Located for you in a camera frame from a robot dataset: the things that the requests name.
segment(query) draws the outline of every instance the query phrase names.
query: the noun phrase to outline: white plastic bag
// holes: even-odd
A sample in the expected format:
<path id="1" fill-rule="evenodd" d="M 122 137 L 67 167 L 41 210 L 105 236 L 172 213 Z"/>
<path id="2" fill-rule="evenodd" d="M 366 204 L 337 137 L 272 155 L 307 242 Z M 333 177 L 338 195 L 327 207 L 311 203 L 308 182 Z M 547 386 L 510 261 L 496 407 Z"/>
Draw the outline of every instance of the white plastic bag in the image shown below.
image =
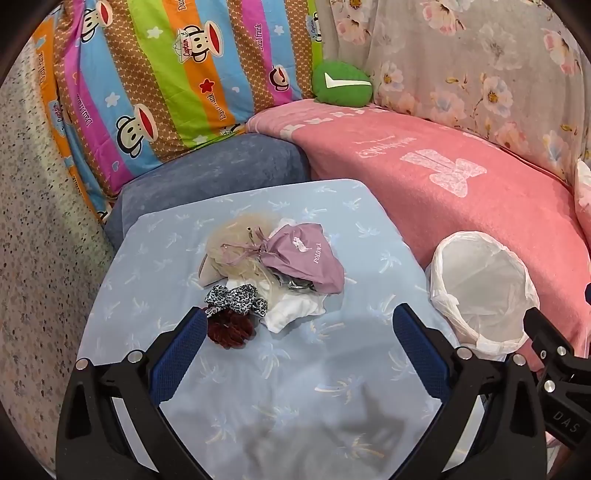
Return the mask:
<path id="1" fill-rule="evenodd" d="M 540 299 L 524 263 L 490 235 L 457 232 L 433 255 L 431 301 L 462 345 L 502 359 L 527 340 L 525 312 Z"/>

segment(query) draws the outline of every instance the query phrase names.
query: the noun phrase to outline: purple drawstring pouch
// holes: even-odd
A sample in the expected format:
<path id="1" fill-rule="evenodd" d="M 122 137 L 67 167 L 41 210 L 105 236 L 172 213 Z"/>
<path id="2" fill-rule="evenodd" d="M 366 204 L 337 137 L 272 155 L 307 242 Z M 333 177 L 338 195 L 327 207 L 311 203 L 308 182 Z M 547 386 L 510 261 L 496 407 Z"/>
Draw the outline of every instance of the purple drawstring pouch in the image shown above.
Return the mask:
<path id="1" fill-rule="evenodd" d="M 310 280 L 319 293 L 340 293 L 345 286 L 345 270 L 334 256 L 318 223 L 285 225 L 271 238 L 256 232 L 261 243 L 228 245 L 241 247 L 246 252 L 229 261 L 236 264 L 248 255 L 258 254 L 266 267 L 295 278 Z"/>

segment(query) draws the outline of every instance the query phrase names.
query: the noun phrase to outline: blue gripper pad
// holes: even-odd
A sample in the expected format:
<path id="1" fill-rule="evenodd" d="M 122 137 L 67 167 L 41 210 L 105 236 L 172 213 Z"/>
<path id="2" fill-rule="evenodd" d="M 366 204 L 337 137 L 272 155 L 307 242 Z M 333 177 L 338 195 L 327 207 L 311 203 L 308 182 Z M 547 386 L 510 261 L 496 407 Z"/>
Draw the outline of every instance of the blue gripper pad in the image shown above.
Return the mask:
<path id="1" fill-rule="evenodd" d="M 197 309 L 151 371 L 150 398 L 154 405 L 173 397 L 206 336 L 207 316 Z"/>
<path id="2" fill-rule="evenodd" d="M 433 398 L 445 403 L 451 393 L 449 387 L 449 369 L 429 338 L 417 324 L 421 320 L 407 311 L 404 305 L 394 310 L 392 324 L 394 333 L 402 348 L 417 371 L 423 386 Z"/>

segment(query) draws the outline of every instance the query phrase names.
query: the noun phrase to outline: pink blanket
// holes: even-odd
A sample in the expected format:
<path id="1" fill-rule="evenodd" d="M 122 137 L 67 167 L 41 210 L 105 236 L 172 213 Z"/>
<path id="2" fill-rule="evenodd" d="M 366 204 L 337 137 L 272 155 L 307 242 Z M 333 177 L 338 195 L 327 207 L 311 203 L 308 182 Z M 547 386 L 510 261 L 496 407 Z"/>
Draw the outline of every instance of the pink blanket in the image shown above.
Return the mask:
<path id="1" fill-rule="evenodd" d="M 365 183 L 422 267 L 451 233 L 492 235 L 523 260 L 541 311 L 587 355 L 589 251 L 556 179 L 480 138 L 374 106 L 302 100 L 255 115 L 247 129 L 299 145 L 318 179 Z M 521 350 L 541 368 L 531 342 Z"/>

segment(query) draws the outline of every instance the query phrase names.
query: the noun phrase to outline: dark red scrunchie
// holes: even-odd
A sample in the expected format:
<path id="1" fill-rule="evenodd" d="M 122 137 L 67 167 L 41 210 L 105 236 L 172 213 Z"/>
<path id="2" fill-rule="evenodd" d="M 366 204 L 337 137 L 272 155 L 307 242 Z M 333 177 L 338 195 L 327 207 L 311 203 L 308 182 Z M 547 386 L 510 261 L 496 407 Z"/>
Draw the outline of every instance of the dark red scrunchie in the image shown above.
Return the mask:
<path id="1" fill-rule="evenodd" d="M 212 342 L 224 348 L 244 345 L 254 334 L 250 319 L 230 309 L 221 310 L 210 316 L 207 322 L 207 336 Z"/>

